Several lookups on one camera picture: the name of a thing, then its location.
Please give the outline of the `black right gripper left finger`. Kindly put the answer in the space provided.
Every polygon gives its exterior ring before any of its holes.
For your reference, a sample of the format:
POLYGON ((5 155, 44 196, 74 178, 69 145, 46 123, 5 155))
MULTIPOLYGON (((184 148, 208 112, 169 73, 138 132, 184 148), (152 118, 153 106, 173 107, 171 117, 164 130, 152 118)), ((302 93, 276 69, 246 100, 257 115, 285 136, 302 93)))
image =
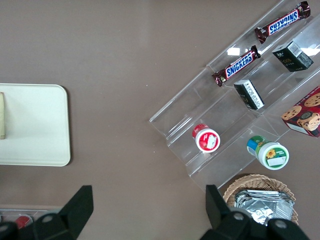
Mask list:
POLYGON ((41 216, 32 227, 35 240, 76 240, 94 210, 93 189, 83 185, 59 212, 41 216))

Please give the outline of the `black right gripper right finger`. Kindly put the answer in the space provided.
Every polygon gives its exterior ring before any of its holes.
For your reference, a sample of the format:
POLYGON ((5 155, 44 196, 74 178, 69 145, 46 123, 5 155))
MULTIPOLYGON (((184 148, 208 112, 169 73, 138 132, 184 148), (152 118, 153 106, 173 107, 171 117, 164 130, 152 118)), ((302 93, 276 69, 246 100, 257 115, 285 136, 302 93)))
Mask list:
POLYGON ((248 240, 251 233, 250 218, 227 206, 216 185, 207 185, 205 209, 211 228, 201 237, 202 240, 248 240))

